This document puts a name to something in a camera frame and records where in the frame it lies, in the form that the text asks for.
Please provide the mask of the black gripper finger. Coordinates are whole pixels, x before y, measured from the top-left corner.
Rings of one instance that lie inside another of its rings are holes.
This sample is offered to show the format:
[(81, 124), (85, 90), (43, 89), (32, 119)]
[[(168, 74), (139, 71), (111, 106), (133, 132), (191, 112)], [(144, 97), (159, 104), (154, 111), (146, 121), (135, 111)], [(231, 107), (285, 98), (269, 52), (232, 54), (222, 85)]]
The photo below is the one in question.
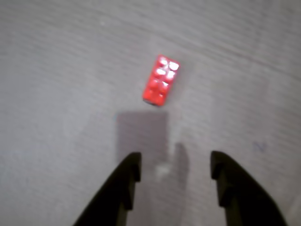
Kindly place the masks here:
[(110, 174), (85, 207), (75, 226), (125, 226), (133, 209), (135, 184), (141, 181), (142, 154), (133, 152)]
[(210, 170), (228, 226), (287, 225), (271, 196), (229, 155), (212, 151)]

